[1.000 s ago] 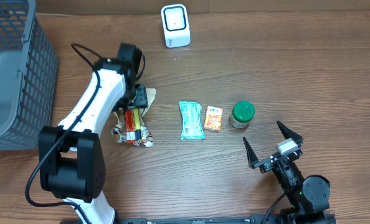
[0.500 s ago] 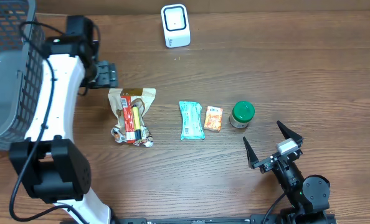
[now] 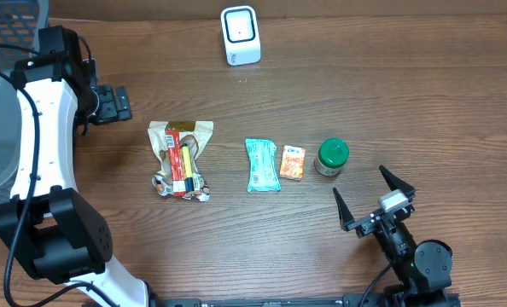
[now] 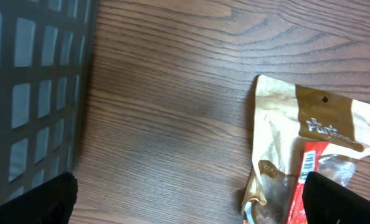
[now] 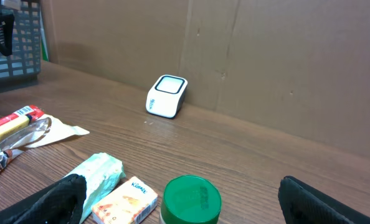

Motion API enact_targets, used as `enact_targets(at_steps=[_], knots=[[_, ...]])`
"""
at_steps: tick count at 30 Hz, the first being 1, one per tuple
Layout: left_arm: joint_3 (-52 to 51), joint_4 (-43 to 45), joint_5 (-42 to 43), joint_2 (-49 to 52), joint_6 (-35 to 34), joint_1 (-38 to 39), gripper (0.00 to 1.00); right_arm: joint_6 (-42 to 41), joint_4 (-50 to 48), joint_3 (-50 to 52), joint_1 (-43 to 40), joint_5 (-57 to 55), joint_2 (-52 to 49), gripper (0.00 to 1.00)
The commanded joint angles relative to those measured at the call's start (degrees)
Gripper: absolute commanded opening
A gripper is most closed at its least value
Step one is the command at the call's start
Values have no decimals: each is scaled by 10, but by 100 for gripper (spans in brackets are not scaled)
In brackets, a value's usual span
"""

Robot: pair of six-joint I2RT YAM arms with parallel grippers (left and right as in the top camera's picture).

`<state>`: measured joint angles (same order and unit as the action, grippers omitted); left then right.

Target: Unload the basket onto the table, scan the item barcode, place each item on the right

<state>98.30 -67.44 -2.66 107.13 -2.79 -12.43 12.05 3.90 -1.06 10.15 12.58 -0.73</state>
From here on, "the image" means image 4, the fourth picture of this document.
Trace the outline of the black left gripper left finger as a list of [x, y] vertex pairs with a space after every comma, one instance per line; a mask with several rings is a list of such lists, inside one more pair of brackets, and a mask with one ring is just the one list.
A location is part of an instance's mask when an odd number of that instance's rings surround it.
[[78, 183], [64, 172], [0, 206], [0, 224], [68, 224], [77, 201]]

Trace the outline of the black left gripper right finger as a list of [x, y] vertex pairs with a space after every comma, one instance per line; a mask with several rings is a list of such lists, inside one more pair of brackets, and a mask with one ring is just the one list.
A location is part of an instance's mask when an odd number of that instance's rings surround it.
[[306, 178], [303, 205], [308, 224], [370, 224], [370, 201], [317, 172]]

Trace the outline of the beige brown snack bag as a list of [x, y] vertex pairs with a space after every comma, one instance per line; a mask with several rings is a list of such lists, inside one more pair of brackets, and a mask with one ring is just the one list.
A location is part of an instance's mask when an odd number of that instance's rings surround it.
[[287, 223], [306, 142], [328, 141], [318, 173], [347, 186], [370, 156], [370, 104], [259, 75], [244, 223]]

